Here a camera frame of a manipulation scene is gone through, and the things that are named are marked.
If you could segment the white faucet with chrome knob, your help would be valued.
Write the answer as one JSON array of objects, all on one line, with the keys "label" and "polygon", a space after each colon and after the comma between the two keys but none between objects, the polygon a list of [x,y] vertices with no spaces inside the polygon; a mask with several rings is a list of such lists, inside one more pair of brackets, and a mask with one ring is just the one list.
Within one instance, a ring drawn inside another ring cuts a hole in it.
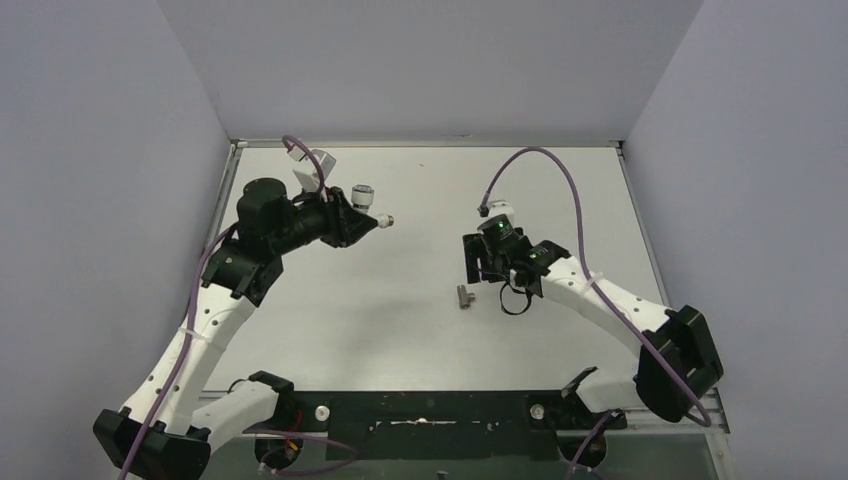
[{"label": "white faucet with chrome knob", "polygon": [[392,215],[386,213],[371,214],[370,209],[374,204],[375,190],[370,185],[357,184],[351,189],[350,202],[354,210],[365,214],[377,221],[380,229],[387,229],[395,224]]}]

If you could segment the metal tee pipe fitting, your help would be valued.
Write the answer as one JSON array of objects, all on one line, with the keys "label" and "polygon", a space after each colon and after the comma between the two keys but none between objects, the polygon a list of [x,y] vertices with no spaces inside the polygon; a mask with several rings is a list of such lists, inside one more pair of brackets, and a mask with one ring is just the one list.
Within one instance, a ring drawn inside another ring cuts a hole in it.
[{"label": "metal tee pipe fitting", "polygon": [[468,290],[467,286],[460,284],[456,287],[458,306],[461,310],[466,310],[476,301],[474,292]]}]

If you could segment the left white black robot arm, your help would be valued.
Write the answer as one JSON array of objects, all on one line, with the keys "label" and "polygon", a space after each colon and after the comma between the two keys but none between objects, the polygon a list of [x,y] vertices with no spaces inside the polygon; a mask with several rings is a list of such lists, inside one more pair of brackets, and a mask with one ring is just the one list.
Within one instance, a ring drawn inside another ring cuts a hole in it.
[{"label": "left white black robot arm", "polygon": [[202,392],[239,329],[283,272],[283,257],[314,241],[347,248],[392,226],[371,215],[373,189],[317,187],[290,197],[283,182],[249,182],[236,222],[204,252],[190,287],[187,314],[155,367],[116,410],[102,411],[93,432],[121,478],[197,479],[212,454],[250,427],[295,416],[290,381],[251,375],[218,400]]}]

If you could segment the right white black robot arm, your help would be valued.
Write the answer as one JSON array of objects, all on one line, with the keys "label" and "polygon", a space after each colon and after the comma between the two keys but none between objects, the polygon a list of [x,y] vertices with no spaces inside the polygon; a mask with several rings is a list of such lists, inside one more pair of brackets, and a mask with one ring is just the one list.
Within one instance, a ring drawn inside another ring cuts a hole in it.
[{"label": "right white black robot arm", "polygon": [[724,374],[706,317],[631,293],[554,242],[532,243],[507,214],[462,238],[467,281],[501,283],[528,300],[563,305],[615,338],[633,356],[620,379],[595,380],[586,368],[564,389],[564,417],[585,427],[602,412],[644,407],[673,423],[701,408]]}]

